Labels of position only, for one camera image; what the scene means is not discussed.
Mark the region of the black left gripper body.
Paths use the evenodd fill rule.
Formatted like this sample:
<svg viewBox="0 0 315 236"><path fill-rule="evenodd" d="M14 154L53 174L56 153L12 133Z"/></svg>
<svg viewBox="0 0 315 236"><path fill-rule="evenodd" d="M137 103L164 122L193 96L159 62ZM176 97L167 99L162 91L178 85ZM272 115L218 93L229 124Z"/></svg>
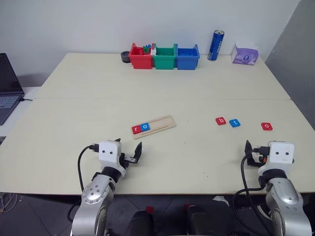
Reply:
<svg viewBox="0 0 315 236"><path fill-rule="evenodd" d="M137 159L134 157L126 157L126 155L122 152L121 156L119 158L119 162L120 162L120 164L127 164L127 163L136 164Z"/></svg>

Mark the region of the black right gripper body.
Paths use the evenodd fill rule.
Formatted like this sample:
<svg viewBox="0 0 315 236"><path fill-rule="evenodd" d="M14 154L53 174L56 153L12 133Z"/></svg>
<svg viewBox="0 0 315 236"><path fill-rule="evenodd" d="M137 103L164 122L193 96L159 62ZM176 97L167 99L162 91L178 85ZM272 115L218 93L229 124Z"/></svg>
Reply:
<svg viewBox="0 0 315 236"><path fill-rule="evenodd" d="M258 157L258 161L255 161L252 154L247 154L247 165L251 167L260 168L267 162L267 155L261 155Z"/></svg>

